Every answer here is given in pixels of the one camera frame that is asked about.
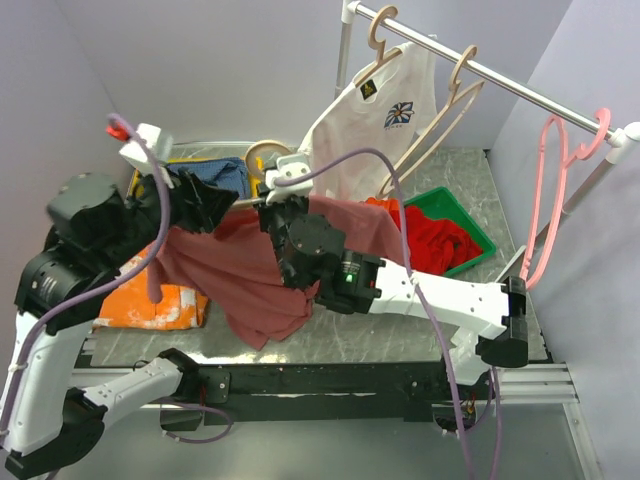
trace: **metal rod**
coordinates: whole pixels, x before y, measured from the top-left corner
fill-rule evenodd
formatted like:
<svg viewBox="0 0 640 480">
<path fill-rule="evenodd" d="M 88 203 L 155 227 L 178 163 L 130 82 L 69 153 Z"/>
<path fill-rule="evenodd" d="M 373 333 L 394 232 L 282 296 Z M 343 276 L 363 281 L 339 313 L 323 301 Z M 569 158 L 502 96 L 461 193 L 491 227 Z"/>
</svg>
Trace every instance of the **metal rod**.
<svg viewBox="0 0 640 480">
<path fill-rule="evenodd" d="M 338 98 L 347 81 L 347 63 L 349 63 L 349 48 L 351 45 L 351 23 L 342 24 L 340 34 L 340 56 L 338 57 L 338 78 L 336 79 L 336 91 L 333 98 Z"/>
<path fill-rule="evenodd" d="M 369 7 L 362 5 L 359 3 L 356 6 L 356 14 L 362 17 L 368 18 L 369 20 L 373 20 L 378 12 L 370 9 Z M 393 20 L 391 18 L 385 19 L 380 25 L 385 27 L 387 30 L 391 32 L 397 33 L 401 37 L 406 38 L 407 40 L 411 40 L 413 43 L 420 45 L 427 50 L 440 55 L 443 58 L 446 58 L 450 62 L 456 63 L 460 60 L 461 55 L 455 50 L 450 49 L 449 47 L 445 47 L 441 43 L 438 43 L 432 38 L 429 38 L 427 35 L 423 35 L 422 33 L 416 32 L 406 25 L 398 22 L 397 20 Z M 574 110 L 571 110 L 564 105 L 561 105 L 548 97 L 534 91 L 528 85 L 520 83 L 516 80 L 513 80 L 501 73 L 495 72 L 490 68 L 487 68 L 474 60 L 468 61 L 464 67 L 475 73 L 476 75 L 490 81 L 498 85 L 499 87 L 504 88 L 512 93 L 515 93 L 521 98 L 528 100 L 529 102 L 538 105 L 545 110 L 558 115 L 559 117 L 564 118 L 566 121 L 573 123 L 574 125 L 591 132 L 593 134 L 598 132 L 599 123 L 589 117 L 586 117 Z M 609 141 L 609 139 L 615 133 L 615 128 L 610 128 L 606 135 L 605 140 Z"/>
<path fill-rule="evenodd" d="M 562 213 L 560 214 L 560 222 L 558 224 L 558 228 L 562 226 L 564 221 L 567 219 L 571 213 L 575 211 L 575 209 L 582 203 L 585 197 L 593 190 L 611 171 L 611 169 L 615 166 L 615 164 L 609 162 L 606 158 L 598 164 L 591 175 L 587 177 L 587 179 L 578 187 L 573 195 L 565 202 L 562 206 Z M 542 247 L 544 241 L 547 238 L 547 232 L 549 231 L 549 224 L 551 222 L 547 222 L 542 230 L 536 235 L 536 240 L 533 246 L 533 253 L 535 253 Z M 524 258 L 524 250 L 520 252 L 519 255 L 515 257 L 515 259 L 511 260 L 511 266 L 508 270 L 506 270 L 502 275 L 498 282 L 504 282 L 507 277 L 513 275 L 520 275 L 520 269 L 522 268 L 522 259 Z"/>
</svg>

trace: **pink hanger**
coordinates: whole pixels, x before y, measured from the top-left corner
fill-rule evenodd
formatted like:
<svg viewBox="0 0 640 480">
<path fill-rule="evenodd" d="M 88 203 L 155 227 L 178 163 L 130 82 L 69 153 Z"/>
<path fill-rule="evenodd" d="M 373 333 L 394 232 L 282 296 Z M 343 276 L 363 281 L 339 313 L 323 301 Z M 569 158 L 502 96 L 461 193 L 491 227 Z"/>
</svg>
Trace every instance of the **pink hanger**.
<svg viewBox="0 0 640 480">
<path fill-rule="evenodd" d="M 553 249 L 553 243 L 558 233 L 558 226 L 560 225 L 560 216 L 562 215 L 562 206 L 564 204 L 564 194 L 567 186 L 567 171 L 569 167 L 576 160 L 587 160 L 590 158 L 600 145 L 604 141 L 604 136 L 609 129 L 611 123 L 611 112 L 608 108 L 601 108 L 596 112 L 596 118 L 600 122 L 600 128 L 596 133 L 593 142 L 589 147 L 586 147 L 584 143 L 581 143 L 571 155 L 568 150 L 568 134 L 565 129 L 564 120 L 557 115 L 551 115 L 544 126 L 542 127 L 542 133 L 540 134 L 540 144 L 538 148 L 538 172 L 536 178 L 536 193 L 533 201 L 533 213 L 531 215 L 531 225 L 529 227 L 529 238 L 527 241 L 527 248 L 524 254 L 524 260 L 522 261 L 522 269 L 520 270 L 520 277 L 526 280 L 527 290 L 534 288 L 542 274 L 544 273 L 549 257 L 551 256 L 551 250 Z M 542 193 L 542 177 L 544 173 L 544 156 L 547 143 L 547 133 L 551 124 L 555 123 L 558 128 L 558 135 L 560 137 L 560 153 L 562 158 L 560 159 L 560 168 L 558 171 L 558 185 L 556 187 L 556 198 L 553 204 L 553 210 L 551 212 L 551 222 L 549 223 L 549 231 L 547 238 L 544 241 L 542 248 L 542 254 L 540 255 L 540 261 L 536 267 L 535 272 L 531 275 L 531 278 L 527 280 L 529 274 L 529 268 L 531 266 L 531 258 L 533 257 L 533 247 L 536 240 L 536 233 L 538 231 L 538 218 L 540 216 L 540 196 Z"/>
</svg>

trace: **white t-shirt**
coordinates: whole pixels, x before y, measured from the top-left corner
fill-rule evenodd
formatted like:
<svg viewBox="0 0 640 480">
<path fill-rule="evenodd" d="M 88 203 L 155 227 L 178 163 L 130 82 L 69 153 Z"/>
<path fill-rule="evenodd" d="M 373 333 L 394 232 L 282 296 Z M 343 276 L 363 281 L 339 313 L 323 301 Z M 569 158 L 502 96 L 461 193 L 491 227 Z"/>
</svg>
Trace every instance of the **white t-shirt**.
<svg viewBox="0 0 640 480">
<path fill-rule="evenodd" d="M 307 132 L 298 151 L 313 170 L 362 147 L 382 151 L 395 164 L 436 116 L 434 55 L 411 42 L 398 48 L 402 55 L 362 86 L 350 82 Z M 376 156 L 357 155 L 316 177 L 314 193 L 363 201 L 378 193 L 387 172 Z"/>
</svg>

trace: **blue cloth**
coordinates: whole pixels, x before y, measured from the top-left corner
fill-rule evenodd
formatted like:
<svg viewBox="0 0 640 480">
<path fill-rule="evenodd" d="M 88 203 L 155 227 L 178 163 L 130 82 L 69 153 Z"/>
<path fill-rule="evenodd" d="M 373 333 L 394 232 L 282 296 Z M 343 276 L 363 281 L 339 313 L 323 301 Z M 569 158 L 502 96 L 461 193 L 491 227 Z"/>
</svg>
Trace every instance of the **blue cloth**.
<svg viewBox="0 0 640 480">
<path fill-rule="evenodd" d="M 219 158 L 202 162 L 170 163 L 167 168 L 178 173 L 186 168 L 207 185 L 238 192 L 240 198 L 251 198 L 249 172 L 244 160 L 238 157 Z"/>
</svg>

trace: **white wall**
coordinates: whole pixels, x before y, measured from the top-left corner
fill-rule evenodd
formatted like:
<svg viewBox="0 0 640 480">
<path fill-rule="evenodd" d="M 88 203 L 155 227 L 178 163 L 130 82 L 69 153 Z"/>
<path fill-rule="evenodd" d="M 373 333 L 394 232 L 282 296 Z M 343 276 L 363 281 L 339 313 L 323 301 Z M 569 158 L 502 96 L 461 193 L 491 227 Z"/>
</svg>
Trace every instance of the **white wall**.
<svg viewBox="0 0 640 480">
<path fill-rule="evenodd" d="M 530 84 L 584 112 L 609 107 L 616 127 L 640 120 L 639 22 L 640 4 L 633 0 L 574 0 Z M 519 101 L 491 151 L 516 243 L 527 233 L 536 145 L 546 116 Z M 592 138 L 575 132 L 571 148 Z M 549 147 L 541 225 L 549 219 L 555 191 L 556 146 Z M 601 159 L 569 172 L 567 195 Z M 570 366 L 607 479 L 637 477 L 640 417 L 632 405 L 640 401 L 639 162 L 640 151 L 617 166 L 565 223 L 533 295 L 552 354 Z"/>
<path fill-rule="evenodd" d="M 46 203 L 72 175 L 129 171 L 104 133 L 113 111 L 52 0 L 0 0 L 0 381 L 13 350 L 14 295 L 42 250 Z"/>
<path fill-rule="evenodd" d="M 333 99 L 341 0 L 58 0 L 119 109 L 186 140 L 291 143 Z M 365 4 L 379 8 L 387 0 Z M 570 0 L 398 0 L 398 20 L 527 79 Z M 373 60 L 356 19 L 350 77 Z M 452 65 L 437 68 L 440 104 Z M 451 144 L 489 148 L 515 98 L 487 86 Z"/>
</svg>

